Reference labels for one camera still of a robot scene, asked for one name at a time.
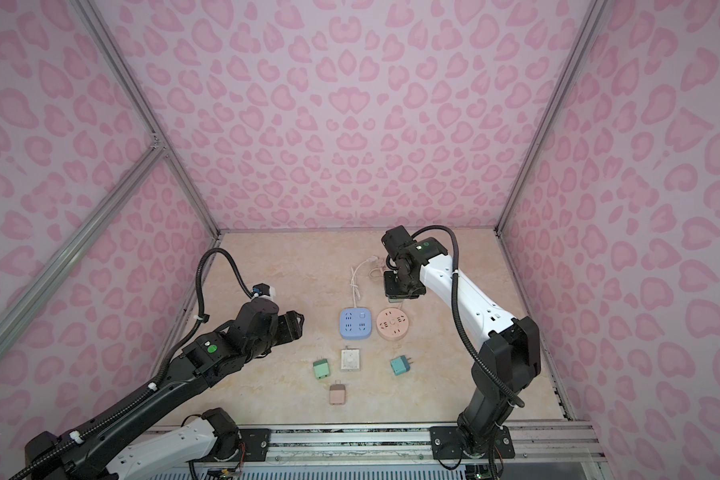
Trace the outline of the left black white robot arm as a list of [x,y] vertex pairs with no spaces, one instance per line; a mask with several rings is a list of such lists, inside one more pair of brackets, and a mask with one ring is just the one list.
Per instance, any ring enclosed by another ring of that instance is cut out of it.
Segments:
[[60,435],[44,431],[25,447],[26,465],[18,479],[149,479],[182,463],[205,457],[245,458],[240,429],[222,408],[202,413],[188,424],[151,440],[142,435],[194,397],[239,372],[249,362],[299,340],[305,318],[281,312],[267,284],[241,288],[247,300],[237,315],[200,334],[208,321],[203,273],[214,255],[230,266],[231,254],[220,247],[206,251],[195,274],[198,312],[190,331],[168,349],[156,374],[124,399]]

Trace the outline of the teal plug adapter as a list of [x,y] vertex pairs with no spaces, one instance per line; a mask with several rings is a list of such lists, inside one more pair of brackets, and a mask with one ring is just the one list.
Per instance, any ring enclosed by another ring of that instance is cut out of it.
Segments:
[[401,355],[390,361],[390,367],[395,376],[400,376],[411,370],[411,361],[408,357]]

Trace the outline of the pink plug adapter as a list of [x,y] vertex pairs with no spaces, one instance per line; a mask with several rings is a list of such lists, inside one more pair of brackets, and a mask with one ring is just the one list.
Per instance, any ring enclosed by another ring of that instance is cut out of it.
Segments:
[[328,401],[330,405],[344,405],[347,393],[344,384],[336,383],[329,387]]

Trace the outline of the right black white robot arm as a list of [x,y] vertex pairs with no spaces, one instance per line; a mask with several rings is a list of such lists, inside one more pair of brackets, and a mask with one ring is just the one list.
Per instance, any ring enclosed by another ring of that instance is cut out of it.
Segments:
[[396,226],[381,238],[387,257],[385,295],[414,300],[427,293],[449,307],[457,335],[472,359],[475,392],[459,414],[454,442],[460,454],[494,462],[505,438],[504,423],[523,408],[520,393],[541,373],[541,339],[536,322],[500,307],[461,269],[456,234],[443,225],[409,232]]

